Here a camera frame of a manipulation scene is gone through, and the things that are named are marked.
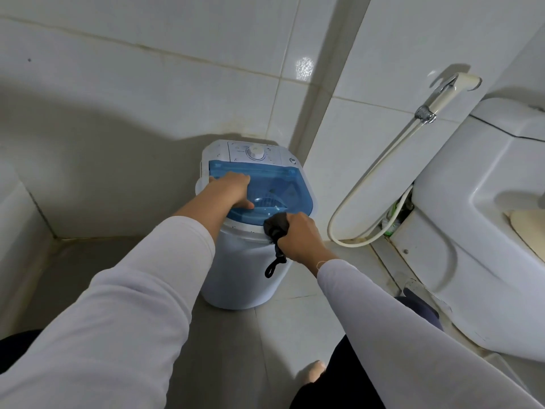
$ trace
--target person's right hand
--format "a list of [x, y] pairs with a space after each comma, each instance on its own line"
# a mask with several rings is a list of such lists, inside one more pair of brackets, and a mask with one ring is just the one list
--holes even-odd
[[314, 275], [323, 263], [338, 258], [325, 247], [313, 219], [302, 212], [287, 214], [287, 219], [288, 234], [278, 240], [278, 247], [286, 257], [303, 264]]

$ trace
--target beige toilet seat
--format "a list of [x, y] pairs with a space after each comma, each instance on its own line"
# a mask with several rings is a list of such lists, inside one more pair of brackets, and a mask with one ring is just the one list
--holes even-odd
[[506, 214], [522, 241], [545, 261], [545, 209], [510, 211]]

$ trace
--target toilet tank lid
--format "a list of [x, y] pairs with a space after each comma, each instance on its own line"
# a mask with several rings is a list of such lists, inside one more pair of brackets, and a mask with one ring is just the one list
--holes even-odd
[[481, 101], [471, 115], [510, 135], [545, 142], [545, 112], [503, 97]]

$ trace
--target washing machine control panel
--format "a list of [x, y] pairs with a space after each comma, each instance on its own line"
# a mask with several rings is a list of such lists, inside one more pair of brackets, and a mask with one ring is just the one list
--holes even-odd
[[229, 161], [251, 162], [282, 166], [282, 159], [277, 146], [262, 145], [259, 143], [235, 142], [227, 143], [229, 149]]

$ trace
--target blue transparent lid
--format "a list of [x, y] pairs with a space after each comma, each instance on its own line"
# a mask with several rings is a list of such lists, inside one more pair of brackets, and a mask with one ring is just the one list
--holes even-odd
[[233, 208], [227, 214], [229, 219], [262, 226], [267, 218], [279, 212], [307, 215], [312, 212], [310, 192], [296, 167], [214, 160], [208, 163], [208, 168], [210, 176], [216, 179], [229, 171], [250, 175], [248, 199], [255, 208]]

